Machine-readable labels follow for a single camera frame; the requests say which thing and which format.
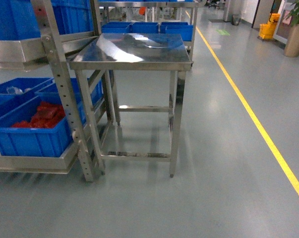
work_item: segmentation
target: trash can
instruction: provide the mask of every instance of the trash can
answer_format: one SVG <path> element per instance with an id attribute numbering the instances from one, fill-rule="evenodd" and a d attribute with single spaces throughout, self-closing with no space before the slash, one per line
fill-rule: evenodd
<path id="1" fill-rule="evenodd" d="M 233 15 L 232 15 L 232 19 L 231 19 L 231 23 L 232 23 L 232 25 L 234 25 L 234 26 L 238 26 L 238 25 L 239 25 L 239 22 L 240 22 L 240 15 L 233 14 Z"/>

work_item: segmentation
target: plant pot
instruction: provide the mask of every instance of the plant pot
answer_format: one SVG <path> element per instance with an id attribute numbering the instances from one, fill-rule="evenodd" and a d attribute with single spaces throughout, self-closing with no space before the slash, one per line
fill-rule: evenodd
<path id="1" fill-rule="evenodd" d="M 299 24 L 293 26 L 290 30 L 284 55 L 287 57 L 299 56 Z"/>

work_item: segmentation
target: yellow floor line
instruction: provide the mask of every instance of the yellow floor line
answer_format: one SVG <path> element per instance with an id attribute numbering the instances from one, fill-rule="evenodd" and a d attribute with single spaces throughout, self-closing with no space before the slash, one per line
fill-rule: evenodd
<path id="1" fill-rule="evenodd" d="M 229 73 L 224 68 L 223 64 L 221 63 L 221 61 L 219 60 L 219 58 L 217 57 L 217 55 L 214 53 L 214 51 L 211 48 L 210 44 L 207 42 L 207 40 L 205 39 L 205 37 L 203 36 L 203 34 L 201 33 L 201 31 L 199 30 L 198 27 L 196 27 L 196 30 L 199 33 L 199 35 L 201 36 L 201 38 L 204 41 L 204 43 L 206 44 L 206 46 L 208 47 L 208 49 L 211 52 L 213 58 L 218 63 L 219 67 L 221 68 L 223 74 L 225 75 L 225 77 L 229 81 L 230 85 L 234 89 L 235 93 L 239 97 L 239 99 L 242 102 L 243 106 L 245 107 L 247 113 L 249 114 L 249 116 L 253 120 L 254 124 L 256 125 L 256 127 L 257 127 L 258 131 L 260 132 L 260 134 L 262 135 L 262 137 L 264 138 L 264 140 L 265 140 L 266 144 L 268 145 L 269 149 L 272 151 L 273 155 L 275 156 L 277 162 L 279 163 L 280 167 L 284 171 L 284 173 L 287 176 L 288 180 L 290 181 L 290 183 L 294 187 L 295 191 L 299 195 L 299 181 L 296 178 L 295 174 L 293 173 L 293 171 L 288 166 L 288 164 L 285 161 L 285 159 L 283 158 L 282 154 L 277 149 L 276 145 L 274 144 L 274 142 L 272 141 L 272 139 L 270 138 L 270 136 L 266 132 L 265 128 L 262 126 L 262 124 L 258 120 L 257 116 L 253 112 L 252 108 L 249 106 L 248 102 L 244 98 L 243 94 L 240 92 L 239 88 L 235 85 L 235 83 L 232 80 L 232 78 L 230 77 Z"/>

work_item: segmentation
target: potted plant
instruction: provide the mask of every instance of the potted plant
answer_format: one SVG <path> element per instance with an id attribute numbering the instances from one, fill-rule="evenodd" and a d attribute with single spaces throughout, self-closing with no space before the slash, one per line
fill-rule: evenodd
<path id="1" fill-rule="evenodd" d="M 285 47 L 285 56 L 297 57 L 299 55 L 299 0 L 293 3 L 294 9 L 292 9 L 287 16 L 291 19 L 291 30 Z"/>

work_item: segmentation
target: green floor marking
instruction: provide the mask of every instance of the green floor marking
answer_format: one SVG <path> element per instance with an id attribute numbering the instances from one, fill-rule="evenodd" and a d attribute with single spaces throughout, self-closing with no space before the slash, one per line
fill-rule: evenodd
<path id="1" fill-rule="evenodd" d="M 226 30 L 220 30 L 218 29 L 217 32 L 221 35 L 221 36 L 229 36 L 229 32 L 227 32 Z"/>

